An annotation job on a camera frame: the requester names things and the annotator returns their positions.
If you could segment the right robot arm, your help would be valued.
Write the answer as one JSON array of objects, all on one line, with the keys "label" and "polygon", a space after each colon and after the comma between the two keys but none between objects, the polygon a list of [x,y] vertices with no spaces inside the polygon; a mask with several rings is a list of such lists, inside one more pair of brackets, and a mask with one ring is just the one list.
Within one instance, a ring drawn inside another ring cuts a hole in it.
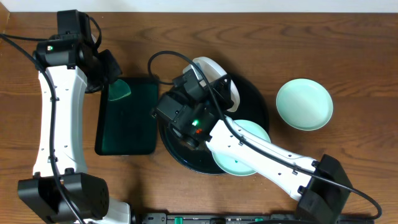
[{"label": "right robot arm", "polygon": [[243,106],[234,77],[218,64],[189,65],[173,80],[154,114],[174,138],[191,150],[230,157],[271,180],[298,201],[295,216],[314,223],[336,223],[352,189],[341,164],[324,155],[320,161],[282,149],[238,124],[264,120],[263,102]]}]

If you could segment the mint green plate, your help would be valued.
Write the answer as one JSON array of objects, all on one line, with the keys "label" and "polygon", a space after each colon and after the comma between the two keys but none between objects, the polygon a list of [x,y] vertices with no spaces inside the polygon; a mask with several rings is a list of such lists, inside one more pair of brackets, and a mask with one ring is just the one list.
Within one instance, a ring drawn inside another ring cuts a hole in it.
[{"label": "mint green plate", "polygon": [[318,130],[333,115],[333,100],[328,90],[306,78],[285,83],[277,93],[275,104],[280,117],[301,131]]},{"label": "mint green plate", "polygon": [[[240,127],[244,128],[246,131],[249,131],[250,133],[256,135],[259,138],[262,138],[263,140],[266,140],[267,142],[271,142],[271,139],[266,132],[266,130],[261,127],[260,125],[244,120],[244,119],[238,119],[234,120],[235,123],[237,123]],[[217,153],[212,153],[213,159],[215,160],[216,164],[226,173],[229,173],[231,175],[236,175],[236,176],[249,176],[253,175],[256,173],[255,170],[251,169],[250,167],[244,165],[242,162],[239,162],[237,160],[234,160],[228,156],[224,156],[221,154]]]}]

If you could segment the mint green plate front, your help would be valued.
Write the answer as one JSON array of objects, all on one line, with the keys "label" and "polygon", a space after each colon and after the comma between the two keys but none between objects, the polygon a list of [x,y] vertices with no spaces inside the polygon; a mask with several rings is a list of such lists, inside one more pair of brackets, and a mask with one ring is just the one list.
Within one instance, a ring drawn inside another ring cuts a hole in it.
[{"label": "mint green plate front", "polygon": [[[246,131],[249,131],[250,133],[256,135],[259,138],[262,138],[263,140],[266,140],[267,142],[271,142],[271,139],[266,132],[266,130],[261,127],[260,125],[244,120],[244,119],[238,119],[234,120],[235,123],[237,123],[240,127],[244,128]],[[242,162],[239,162],[237,160],[234,160],[228,156],[224,156],[221,154],[217,153],[212,153],[213,159],[215,160],[216,164],[226,173],[229,173],[231,175],[236,175],[236,176],[249,176],[253,175],[256,173],[255,170],[251,169],[250,167],[244,165]]]}]

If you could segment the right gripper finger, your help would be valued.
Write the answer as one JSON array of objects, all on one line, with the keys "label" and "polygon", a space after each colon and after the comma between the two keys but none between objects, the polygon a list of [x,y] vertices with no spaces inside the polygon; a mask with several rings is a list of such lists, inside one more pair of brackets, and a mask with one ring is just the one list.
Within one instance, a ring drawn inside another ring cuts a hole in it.
[{"label": "right gripper finger", "polygon": [[203,80],[202,75],[199,73],[199,71],[193,65],[188,65],[183,69],[183,74],[186,74],[186,73],[193,75],[197,79],[199,84],[202,87],[205,87],[205,81]]},{"label": "right gripper finger", "polygon": [[221,110],[228,110],[234,106],[231,96],[231,76],[222,77],[210,82],[211,89]]}]

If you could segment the white plate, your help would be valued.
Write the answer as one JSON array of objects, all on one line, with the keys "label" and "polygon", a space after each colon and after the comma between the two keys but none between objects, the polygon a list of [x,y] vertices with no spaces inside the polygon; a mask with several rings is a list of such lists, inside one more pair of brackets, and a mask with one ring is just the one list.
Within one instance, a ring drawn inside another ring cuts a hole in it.
[{"label": "white plate", "polygon": [[[207,80],[210,83],[227,74],[227,72],[219,64],[217,64],[214,60],[208,57],[197,57],[193,59],[193,62],[202,70],[202,72],[204,73],[204,75],[206,76]],[[194,69],[194,67],[192,65],[188,65],[182,70],[182,73],[185,74],[191,69]],[[199,84],[202,87],[205,87],[206,83],[200,77],[200,74],[196,69],[194,69],[194,74],[197,80],[199,81]],[[231,108],[227,109],[227,111],[235,112],[240,104],[240,95],[234,81],[231,81],[229,89],[231,91],[231,99],[234,104]]]}]

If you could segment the green sponge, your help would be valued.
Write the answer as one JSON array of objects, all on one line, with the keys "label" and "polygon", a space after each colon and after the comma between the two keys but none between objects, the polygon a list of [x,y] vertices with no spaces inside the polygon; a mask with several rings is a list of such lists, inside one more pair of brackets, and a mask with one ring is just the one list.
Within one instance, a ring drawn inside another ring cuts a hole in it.
[{"label": "green sponge", "polygon": [[118,79],[112,84],[108,86],[108,100],[109,101],[116,101],[120,100],[124,97],[127,97],[131,94],[131,89],[129,85],[121,80]]}]

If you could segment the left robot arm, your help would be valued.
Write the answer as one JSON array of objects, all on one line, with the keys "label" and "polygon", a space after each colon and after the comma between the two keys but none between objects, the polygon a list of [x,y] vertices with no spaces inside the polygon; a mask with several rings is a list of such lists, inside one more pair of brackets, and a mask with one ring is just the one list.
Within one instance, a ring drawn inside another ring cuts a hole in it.
[{"label": "left robot arm", "polygon": [[19,198],[45,223],[131,223],[129,204],[109,196],[105,180],[89,175],[83,152],[83,102],[114,83],[121,69],[91,34],[95,20],[77,10],[57,12],[58,32],[32,54],[42,92],[40,144]]}]

